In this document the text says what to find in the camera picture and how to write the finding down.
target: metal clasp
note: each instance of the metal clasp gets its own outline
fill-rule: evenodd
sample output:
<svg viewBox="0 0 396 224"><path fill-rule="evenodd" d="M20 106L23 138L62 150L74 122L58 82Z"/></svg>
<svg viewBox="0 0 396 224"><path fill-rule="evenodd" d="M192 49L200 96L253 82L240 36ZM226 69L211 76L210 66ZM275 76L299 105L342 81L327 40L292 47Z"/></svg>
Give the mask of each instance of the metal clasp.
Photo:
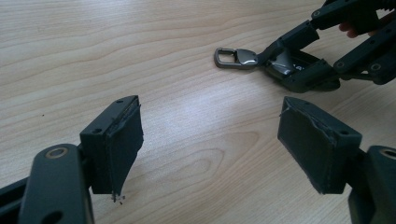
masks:
<svg viewBox="0 0 396 224"><path fill-rule="evenodd" d="M220 54L233 55L234 63L222 62ZM247 49L216 49L215 64L219 68L253 69L259 64L257 54Z"/></svg>

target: wood grain surface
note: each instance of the wood grain surface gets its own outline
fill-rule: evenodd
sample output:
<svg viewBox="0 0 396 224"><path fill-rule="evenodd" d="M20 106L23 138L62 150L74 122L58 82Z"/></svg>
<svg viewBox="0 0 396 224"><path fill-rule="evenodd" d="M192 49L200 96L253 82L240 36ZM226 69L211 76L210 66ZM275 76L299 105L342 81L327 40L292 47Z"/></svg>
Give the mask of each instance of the wood grain surface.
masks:
<svg viewBox="0 0 396 224"><path fill-rule="evenodd" d="M350 223L347 195L319 195L276 139L284 96L396 146L394 82L297 94L260 70L221 70L216 48L261 52L322 5L299 1L0 2L0 188L46 147L138 94L145 142L123 205L93 195L97 223ZM305 51L331 64L367 36L336 27Z"/></svg>

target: metal screw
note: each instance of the metal screw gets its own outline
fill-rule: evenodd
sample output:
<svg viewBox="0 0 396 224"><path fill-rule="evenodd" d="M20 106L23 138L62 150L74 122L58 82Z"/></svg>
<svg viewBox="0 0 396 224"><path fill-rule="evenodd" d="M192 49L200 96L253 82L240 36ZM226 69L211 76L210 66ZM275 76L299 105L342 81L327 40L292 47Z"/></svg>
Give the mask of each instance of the metal screw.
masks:
<svg viewBox="0 0 396 224"><path fill-rule="evenodd" d="M316 16L318 16L318 15L320 15L320 11L319 11L319 10L314 11L313 16L316 17Z"/></svg>
<svg viewBox="0 0 396 224"><path fill-rule="evenodd" d="M57 147L46 153L48 159L58 159L67 153L68 149L66 147Z"/></svg>
<svg viewBox="0 0 396 224"><path fill-rule="evenodd" d="M342 68L342 67L344 67L344 65L345 65L345 63L343 63L343 62L338 62L335 66L337 66L337 67L339 67L339 68Z"/></svg>
<svg viewBox="0 0 396 224"><path fill-rule="evenodd" d="M396 150L395 149L390 149L390 148L382 148L381 150L379 150L379 152L381 152L382 155L396 160Z"/></svg>
<svg viewBox="0 0 396 224"><path fill-rule="evenodd" d="M373 71L378 71L379 69L381 69L381 64L379 63L375 63L370 67L371 70Z"/></svg>

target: carabiner clip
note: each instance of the carabiner clip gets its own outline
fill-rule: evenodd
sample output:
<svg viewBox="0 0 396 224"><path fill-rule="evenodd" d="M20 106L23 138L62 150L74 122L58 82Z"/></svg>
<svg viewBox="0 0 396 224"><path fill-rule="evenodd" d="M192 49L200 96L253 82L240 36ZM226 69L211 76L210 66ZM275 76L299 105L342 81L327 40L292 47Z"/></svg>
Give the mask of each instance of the carabiner clip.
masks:
<svg viewBox="0 0 396 224"><path fill-rule="evenodd" d="M234 63L222 62L219 58L220 54L233 55ZM253 69L259 64L257 54L247 49L216 49L215 64L219 68L234 68L248 70Z"/></svg>

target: wood grain pattern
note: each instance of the wood grain pattern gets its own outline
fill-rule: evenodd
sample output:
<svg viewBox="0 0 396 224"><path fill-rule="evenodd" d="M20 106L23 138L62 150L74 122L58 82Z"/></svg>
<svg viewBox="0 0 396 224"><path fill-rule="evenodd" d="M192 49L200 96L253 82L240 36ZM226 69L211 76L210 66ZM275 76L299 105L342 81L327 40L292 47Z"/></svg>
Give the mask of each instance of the wood grain pattern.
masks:
<svg viewBox="0 0 396 224"><path fill-rule="evenodd" d="M220 70L215 48L260 52L322 1L2 1L0 187L40 150L78 144L111 102L138 94L145 143L123 205L92 197L97 223L349 223L347 195L318 195L277 141L283 97L322 107L394 147L393 82L289 92L262 71ZM306 51L333 63L365 36L336 28Z"/></svg>

